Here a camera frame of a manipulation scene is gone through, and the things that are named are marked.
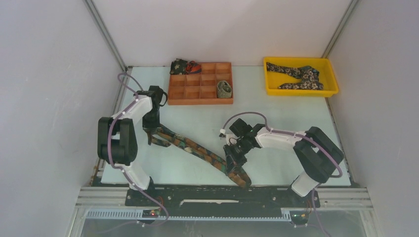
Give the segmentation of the green orange patterned tie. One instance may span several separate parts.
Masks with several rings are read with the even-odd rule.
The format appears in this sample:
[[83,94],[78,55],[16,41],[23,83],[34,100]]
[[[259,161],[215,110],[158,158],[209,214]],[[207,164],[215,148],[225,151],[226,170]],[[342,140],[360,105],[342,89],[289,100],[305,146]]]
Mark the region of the green orange patterned tie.
[[183,151],[206,161],[214,168],[225,174],[232,182],[241,188],[249,188],[252,184],[251,178],[248,176],[244,169],[242,169],[241,173],[232,173],[227,175],[226,160],[224,160],[216,153],[196,143],[195,141],[171,131],[169,128],[162,124],[161,127],[154,132],[153,137],[154,139],[152,144],[161,147],[169,147],[174,145]]

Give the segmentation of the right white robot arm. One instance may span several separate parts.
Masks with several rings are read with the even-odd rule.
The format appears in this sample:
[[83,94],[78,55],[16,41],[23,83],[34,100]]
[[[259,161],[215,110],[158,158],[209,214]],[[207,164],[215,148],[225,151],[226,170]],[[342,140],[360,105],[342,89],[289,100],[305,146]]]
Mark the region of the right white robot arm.
[[344,158],[342,150],[318,127],[291,132],[275,130],[261,123],[250,126],[239,118],[229,129],[231,134],[222,128],[219,135],[226,139],[223,149],[228,173],[238,171],[247,162],[246,154],[252,149],[294,151],[304,171],[292,182],[287,193],[288,202],[293,206],[305,203],[307,195],[330,178],[343,175],[339,166]]

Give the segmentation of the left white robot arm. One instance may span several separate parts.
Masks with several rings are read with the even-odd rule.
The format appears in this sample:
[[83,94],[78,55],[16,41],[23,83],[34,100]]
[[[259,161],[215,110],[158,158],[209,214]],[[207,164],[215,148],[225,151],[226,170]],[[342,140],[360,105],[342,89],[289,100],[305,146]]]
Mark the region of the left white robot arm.
[[131,166],[138,154],[135,125],[141,122],[149,134],[160,128],[160,107],[164,106],[161,103],[164,96],[167,93],[156,85],[146,91],[136,91],[125,109],[98,121],[98,157],[119,170],[133,189],[140,189],[137,199],[146,206],[155,202],[156,192],[149,188],[151,176],[143,169],[137,172]]

